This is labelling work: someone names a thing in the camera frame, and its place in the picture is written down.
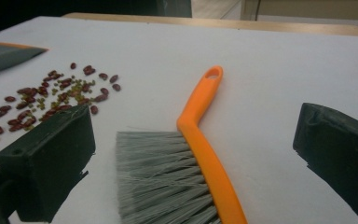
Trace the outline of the grey dustpan with orange edge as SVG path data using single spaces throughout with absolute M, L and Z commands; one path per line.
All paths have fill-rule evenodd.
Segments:
M 0 71 L 31 60 L 47 49 L 0 42 Z

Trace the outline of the pile of red and green beans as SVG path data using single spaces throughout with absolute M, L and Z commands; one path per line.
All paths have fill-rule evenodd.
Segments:
M 122 91 L 122 74 L 71 62 L 65 69 L 0 79 L 0 141 L 31 131 L 54 115 L 85 105 L 95 118 Z

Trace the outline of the orange brush with grey bristles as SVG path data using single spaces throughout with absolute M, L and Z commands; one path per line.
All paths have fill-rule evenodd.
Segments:
M 122 224 L 248 224 L 237 193 L 199 123 L 223 68 L 190 94 L 175 132 L 119 132 L 117 200 Z

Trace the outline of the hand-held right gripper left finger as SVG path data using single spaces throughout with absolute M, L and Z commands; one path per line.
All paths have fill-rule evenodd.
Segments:
M 89 108 L 59 111 L 0 151 L 0 203 L 8 217 L 50 222 L 95 152 Z

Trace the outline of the wooden table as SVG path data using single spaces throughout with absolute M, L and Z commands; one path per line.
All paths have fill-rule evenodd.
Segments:
M 231 28 L 243 30 L 271 31 L 281 33 L 316 34 L 316 35 L 349 35 L 358 36 L 358 26 L 348 24 L 314 24 L 271 21 L 234 21 L 218 19 L 194 19 L 158 16 L 118 15 L 100 13 L 73 12 L 65 18 L 92 21 L 125 21 L 148 22 L 214 28 Z

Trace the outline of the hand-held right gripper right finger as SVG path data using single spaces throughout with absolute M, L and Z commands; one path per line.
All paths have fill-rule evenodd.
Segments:
M 333 108 L 305 103 L 293 149 L 358 216 L 358 120 Z

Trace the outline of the dark cabinet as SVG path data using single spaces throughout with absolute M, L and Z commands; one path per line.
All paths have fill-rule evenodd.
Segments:
M 191 0 L 156 0 L 159 16 L 191 18 Z

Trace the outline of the white table cover board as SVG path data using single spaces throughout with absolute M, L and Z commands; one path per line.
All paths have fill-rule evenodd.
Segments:
M 293 148 L 300 107 L 325 105 L 358 119 L 358 37 L 147 22 L 39 17 L 0 42 L 43 53 L 0 72 L 0 105 L 71 63 L 119 78 L 93 120 L 96 152 L 53 224 L 119 224 L 119 131 L 172 132 L 200 77 L 224 77 L 201 129 L 224 164 L 249 224 L 358 224 L 352 209 Z M 16 134 L 0 137 L 0 150 Z

